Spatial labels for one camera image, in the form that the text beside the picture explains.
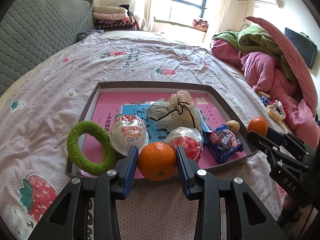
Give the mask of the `person's right hand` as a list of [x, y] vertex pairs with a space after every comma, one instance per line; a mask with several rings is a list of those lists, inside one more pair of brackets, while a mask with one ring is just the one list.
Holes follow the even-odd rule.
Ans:
[[288, 193], [285, 193], [282, 200], [282, 209], [289, 209], [293, 203], [292, 197]]

